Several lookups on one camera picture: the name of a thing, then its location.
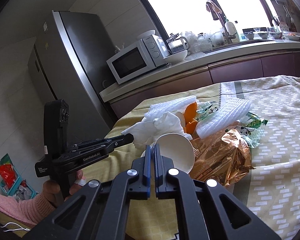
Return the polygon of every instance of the hand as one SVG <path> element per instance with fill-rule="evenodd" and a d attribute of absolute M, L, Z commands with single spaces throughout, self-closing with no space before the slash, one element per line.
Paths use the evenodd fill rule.
<path fill-rule="evenodd" d="M 86 179 L 83 175 L 82 170 L 79 170 L 76 172 L 76 179 Z M 66 197 L 65 200 L 70 198 L 74 193 L 76 193 L 81 188 L 82 188 L 82 186 L 74 183 L 71 186 L 71 188 L 69 189 L 70 196 Z M 43 184 L 43 194 L 44 194 L 45 198 L 49 202 L 51 202 L 53 204 L 53 206 L 55 206 L 55 207 L 58 206 L 55 194 L 57 194 L 59 192 L 60 192 L 60 186 L 54 180 L 47 180 Z"/>

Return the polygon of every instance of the triangular cutout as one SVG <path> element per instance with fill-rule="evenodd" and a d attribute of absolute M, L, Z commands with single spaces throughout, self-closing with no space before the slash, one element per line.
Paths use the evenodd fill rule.
<path fill-rule="evenodd" d="M 76 202 L 73 203 L 71 207 L 66 209 L 60 216 L 58 216 L 54 223 L 63 227 L 64 229 L 72 229 L 74 222 L 83 206 L 86 197 L 80 197 Z"/>
<path fill-rule="evenodd" d="M 220 200 L 226 210 L 228 219 L 233 229 L 238 229 L 250 223 L 250 217 L 234 204 L 226 195 L 221 194 Z"/>

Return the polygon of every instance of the white microwave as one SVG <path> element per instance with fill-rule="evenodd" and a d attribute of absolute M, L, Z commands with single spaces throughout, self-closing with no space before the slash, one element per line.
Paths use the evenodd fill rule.
<path fill-rule="evenodd" d="M 161 37 L 150 35 L 120 50 L 107 63 L 118 84 L 121 84 L 165 65 L 164 58 L 169 54 Z"/>

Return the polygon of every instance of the microwave knob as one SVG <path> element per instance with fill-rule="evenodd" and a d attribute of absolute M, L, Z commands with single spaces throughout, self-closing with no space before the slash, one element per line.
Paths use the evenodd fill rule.
<path fill-rule="evenodd" d="M 160 56 L 159 52 L 155 51 L 154 53 L 152 53 L 152 57 L 154 58 L 158 58 Z"/>
<path fill-rule="evenodd" d="M 150 42 L 150 43 L 149 43 L 149 48 L 150 48 L 150 49 L 154 49 L 154 47 L 155 47 L 155 44 L 154 44 L 153 42 Z"/>

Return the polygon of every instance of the patterned tablecloth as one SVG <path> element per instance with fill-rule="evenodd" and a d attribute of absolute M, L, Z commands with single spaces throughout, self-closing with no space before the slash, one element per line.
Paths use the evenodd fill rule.
<path fill-rule="evenodd" d="M 300 228 L 300 78 L 277 76 L 220 84 L 221 104 L 229 98 L 253 102 L 251 112 L 269 122 L 256 167 L 235 184 L 233 194 L 284 240 Z"/>
<path fill-rule="evenodd" d="M 233 194 L 284 240 L 300 228 L 300 78 L 277 76 L 225 82 L 143 101 L 122 117 L 107 137 L 141 121 L 151 104 L 196 95 L 201 102 L 245 98 L 252 112 L 269 122 L 258 148 L 252 149 L 255 170 L 234 184 Z M 109 158 L 84 169 L 87 179 L 108 181 L 131 167 L 141 156 L 133 144 L 117 148 Z M 155 198 L 154 186 L 147 201 L 132 200 L 126 232 L 136 240 L 178 238 L 174 200 Z"/>

